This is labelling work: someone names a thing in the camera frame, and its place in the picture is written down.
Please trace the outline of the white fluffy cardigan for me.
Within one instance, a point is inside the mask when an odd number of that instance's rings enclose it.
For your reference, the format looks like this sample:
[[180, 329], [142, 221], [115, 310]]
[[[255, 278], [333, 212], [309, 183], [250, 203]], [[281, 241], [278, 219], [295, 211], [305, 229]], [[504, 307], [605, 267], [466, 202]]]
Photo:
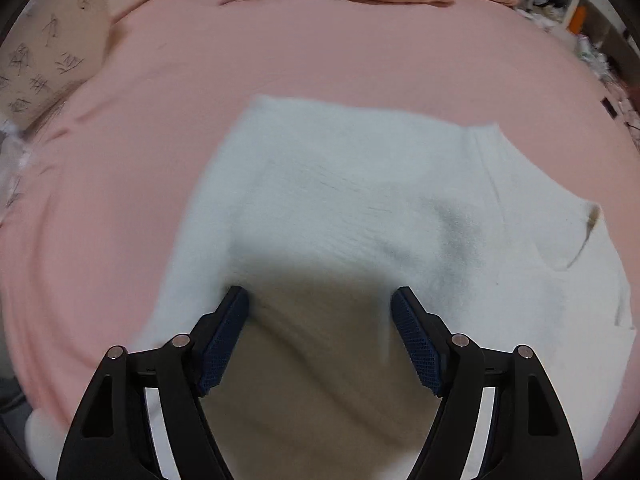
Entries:
[[190, 330], [232, 285], [250, 319], [204, 399], [238, 479], [403, 479], [435, 417], [390, 319], [410, 287], [450, 330], [531, 346], [582, 460], [634, 343], [601, 207], [496, 125], [263, 96], [204, 170], [134, 344]]

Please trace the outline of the pink bed sheet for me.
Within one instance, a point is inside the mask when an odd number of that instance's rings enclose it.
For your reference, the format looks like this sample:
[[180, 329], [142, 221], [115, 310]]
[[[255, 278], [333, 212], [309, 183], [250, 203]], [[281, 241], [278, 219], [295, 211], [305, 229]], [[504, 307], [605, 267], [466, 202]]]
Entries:
[[639, 409], [639, 154], [605, 90], [558, 40], [482, 0], [151, 0], [35, 137], [1, 227], [1, 298], [32, 406], [27, 454], [54, 478], [105, 351], [132, 351], [182, 219], [235, 123], [263, 96], [496, 125], [598, 204], [630, 287], [631, 347], [595, 477]]

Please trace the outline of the clear plastic bag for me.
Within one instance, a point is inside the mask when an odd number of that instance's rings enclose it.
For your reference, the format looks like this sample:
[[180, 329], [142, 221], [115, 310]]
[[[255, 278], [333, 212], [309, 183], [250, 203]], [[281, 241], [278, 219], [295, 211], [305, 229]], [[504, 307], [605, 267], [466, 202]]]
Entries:
[[28, 162], [29, 147], [19, 128], [9, 119], [1, 121], [0, 209], [1, 217], [15, 200], [20, 174]]

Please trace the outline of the white paper bag with writing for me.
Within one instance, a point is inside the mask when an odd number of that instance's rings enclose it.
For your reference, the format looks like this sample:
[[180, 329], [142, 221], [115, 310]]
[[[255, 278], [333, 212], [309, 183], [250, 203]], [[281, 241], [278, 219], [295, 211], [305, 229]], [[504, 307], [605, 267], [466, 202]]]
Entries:
[[29, 0], [1, 45], [1, 116], [28, 129], [104, 59], [106, 0]]

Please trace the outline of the orange bottle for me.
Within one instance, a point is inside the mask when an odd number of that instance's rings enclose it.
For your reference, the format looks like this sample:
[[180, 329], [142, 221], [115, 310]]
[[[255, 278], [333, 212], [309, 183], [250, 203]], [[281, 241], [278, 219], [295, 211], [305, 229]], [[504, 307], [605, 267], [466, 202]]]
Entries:
[[586, 17], [587, 8], [585, 6], [578, 6], [570, 18], [570, 24], [568, 24], [567, 30], [573, 35], [579, 35], [584, 27]]

